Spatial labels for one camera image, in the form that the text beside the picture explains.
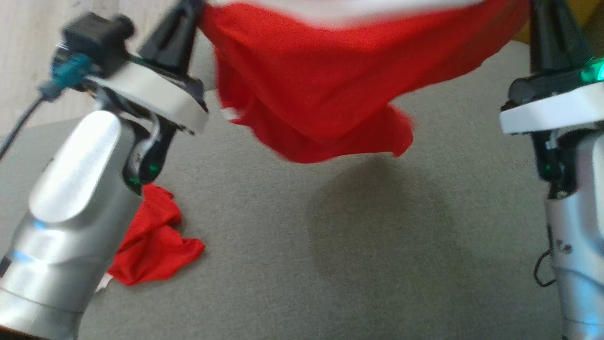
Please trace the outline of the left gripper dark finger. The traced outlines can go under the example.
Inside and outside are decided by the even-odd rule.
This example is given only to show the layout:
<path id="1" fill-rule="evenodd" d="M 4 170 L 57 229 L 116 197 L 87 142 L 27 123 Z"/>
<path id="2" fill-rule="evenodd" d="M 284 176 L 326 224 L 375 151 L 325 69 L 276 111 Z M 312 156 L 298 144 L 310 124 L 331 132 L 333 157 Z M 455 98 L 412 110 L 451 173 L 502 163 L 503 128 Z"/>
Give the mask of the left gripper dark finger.
<path id="1" fill-rule="evenodd" d="M 154 31 L 139 49 L 139 55 L 143 59 L 148 60 L 150 63 L 158 65 L 159 67 L 165 66 L 165 38 L 168 32 L 168 24 L 165 20 L 171 9 L 169 9 L 164 17 L 162 17 Z"/>
<path id="2" fill-rule="evenodd" d="M 179 0 L 166 17 L 165 67 L 177 75 L 188 72 L 203 7 L 203 0 Z"/>

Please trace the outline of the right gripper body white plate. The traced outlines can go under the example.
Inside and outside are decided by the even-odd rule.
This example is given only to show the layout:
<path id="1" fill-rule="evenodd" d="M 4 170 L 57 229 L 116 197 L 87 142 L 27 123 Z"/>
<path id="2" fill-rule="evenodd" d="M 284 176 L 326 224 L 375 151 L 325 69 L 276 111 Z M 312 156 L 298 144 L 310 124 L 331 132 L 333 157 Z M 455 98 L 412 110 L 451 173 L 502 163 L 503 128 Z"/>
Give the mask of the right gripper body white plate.
<path id="1" fill-rule="evenodd" d="M 576 191 L 575 152 L 580 142 L 603 131 L 603 60 L 546 71 L 512 82 L 501 108 L 505 134 L 528 134 L 538 176 L 550 184 L 548 198 Z"/>

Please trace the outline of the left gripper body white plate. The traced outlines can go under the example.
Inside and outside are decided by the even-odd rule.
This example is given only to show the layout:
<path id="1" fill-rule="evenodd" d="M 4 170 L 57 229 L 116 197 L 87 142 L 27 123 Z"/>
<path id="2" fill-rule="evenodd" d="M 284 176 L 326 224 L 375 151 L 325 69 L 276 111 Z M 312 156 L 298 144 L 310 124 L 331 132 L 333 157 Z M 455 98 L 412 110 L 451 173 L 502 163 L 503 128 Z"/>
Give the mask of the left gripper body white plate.
<path id="1" fill-rule="evenodd" d="M 128 62 L 111 76 L 89 75 L 99 108 L 88 115 L 88 145 L 95 176 L 140 195 L 162 172 L 177 133 L 201 134 L 209 118 L 202 84 L 175 80 Z"/>

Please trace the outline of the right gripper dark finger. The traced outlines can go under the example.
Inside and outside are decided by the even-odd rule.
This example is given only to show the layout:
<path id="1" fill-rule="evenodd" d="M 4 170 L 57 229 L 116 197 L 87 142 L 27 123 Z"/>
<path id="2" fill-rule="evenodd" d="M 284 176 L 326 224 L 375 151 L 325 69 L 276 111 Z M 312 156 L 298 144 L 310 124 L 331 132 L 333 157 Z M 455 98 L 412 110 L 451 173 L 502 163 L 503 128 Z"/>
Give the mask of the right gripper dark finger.
<path id="1" fill-rule="evenodd" d="M 559 67 L 554 29 L 556 0 L 530 2 L 530 68 L 533 74 Z"/>
<path id="2" fill-rule="evenodd" d="M 578 67 L 593 58 L 570 6 L 566 0 L 552 0 L 550 9 L 555 41 L 554 60 L 557 67 Z"/>

